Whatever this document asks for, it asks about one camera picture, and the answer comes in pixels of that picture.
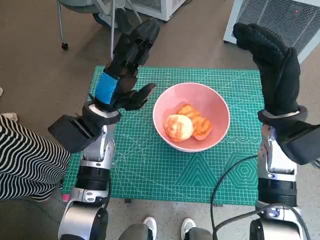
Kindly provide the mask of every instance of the chair leg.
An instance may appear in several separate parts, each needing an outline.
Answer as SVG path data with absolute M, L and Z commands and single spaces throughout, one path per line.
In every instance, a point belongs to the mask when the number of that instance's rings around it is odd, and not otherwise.
M 56 0 L 57 6 L 58 6 L 58 15 L 59 15 L 59 28 L 60 28 L 60 38 L 62 42 L 62 49 L 67 50 L 68 49 L 68 43 L 64 39 L 64 33 L 62 29 L 62 14 L 61 14 L 61 4 L 59 0 Z
M 128 2 L 128 4 L 130 5 L 130 8 L 132 9 L 132 11 L 134 12 L 135 16 L 139 19 L 140 23 L 142 24 L 142 19 L 139 16 L 139 13 L 136 10 L 136 7 L 132 4 L 131 0 L 126 0 Z
M 116 17 L 116 0 L 112 0 L 111 44 L 110 44 L 110 56 L 111 56 L 111 60 L 114 59 L 115 17 Z

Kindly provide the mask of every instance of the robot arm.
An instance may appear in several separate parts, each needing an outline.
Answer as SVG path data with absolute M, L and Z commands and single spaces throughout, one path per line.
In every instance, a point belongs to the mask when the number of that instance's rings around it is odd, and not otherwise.
M 296 215 L 282 205 L 297 206 L 297 164 L 305 165 L 320 156 L 315 146 L 319 125 L 304 122 L 307 109 L 297 104 L 300 65 L 294 48 L 287 48 L 275 34 L 256 24 L 236 23 L 233 35 L 238 47 L 249 50 L 259 68 L 264 109 L 258 153 L 258 200 L 256 208 L 279 204 L 252 221 L 250 240 L 303 240 Z
M 160 26 L 150 19 L 130 34 L 123 33 L 113 51 L 113 61 L 98 80 L 94 97 L 77 117 L 63 115 L 48 130 L 71 153 L 83 152 L 75 186 L 58 232 L 60 240 L 104 240 L 108 225 L 107 206 L 115 153 L 114 133 L 121 118 L 119 109 L 140 109 L 155 88 L 149 83 L 139 91 L 138 67 L 148 59 Z

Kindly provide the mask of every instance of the blue tape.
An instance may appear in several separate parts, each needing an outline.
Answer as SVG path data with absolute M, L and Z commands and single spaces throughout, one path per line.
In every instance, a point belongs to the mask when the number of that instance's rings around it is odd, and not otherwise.
M 103 72 L 95 88 L 94 96 L 104 104 L 110 104 L 117 80 Z

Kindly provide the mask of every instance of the green cutting mat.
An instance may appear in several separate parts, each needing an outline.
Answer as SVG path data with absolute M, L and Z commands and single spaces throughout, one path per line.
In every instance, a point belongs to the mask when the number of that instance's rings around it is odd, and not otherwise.
M 97 66 L 90 86 L 94 93 L 103 71 Z M 262 109 L 260 76 L 254 70 L 140 67 L 136 89 L 147 83 L 157 87 L 140 111 L 121 111 L 115 133 L 112 197 L 209 203 L 218 179 L 235 162 L 254 155 L 261 141 L 257 112 Z M 180 152 L 162 140 L 152 120 L 154 104 L 172 85 L 202 83 L 218 91 L 228 104 L 231 122 L 217 146 L 199 153 Z M 73 154 L 63 193 L 76 181 L 82 154 Z M 234 169 L 221 185 L 217 204 L 253 205 L 257 199 L 257 162 Z

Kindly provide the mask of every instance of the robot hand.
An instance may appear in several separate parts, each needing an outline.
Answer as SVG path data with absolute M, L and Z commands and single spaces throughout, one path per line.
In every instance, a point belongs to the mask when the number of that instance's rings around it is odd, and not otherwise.
M 149 56 L 160 31 L 156 19 L 143 22 L 130 34 L 123 33 L 113 51 L 113 61 L 101 74 L 95 94 L 77 117 L 63 115 L 49 128 L 54 138 L 70 153 L 81 152 L 103 132 L 103 126 L 116 124 L 121 113 L 140 109 L 148 100 L 156 84 L 149 83 L 140 90 L 132 90 L 137 82 L 138 67 Z
M 300 65 L 296 50 L 256 24 L 236 23 L 233 35 L 239 48 L 252 53 L 259 68 L 264 109 L 274 116 L 297 112 Z
M 238 47 L 252 53 L 260 71 L 264 109 L 258 112 L 259 120 L 276 130 L 275 140 L 291 161 L 304 165 L 316 160 L 320 151 L 312 143 L 320 140 L 320 125 L 304 122 L 307 109 L 297 104 L 300 65 L 296 50 L 256 24 L 236 23 L 233 35 Z

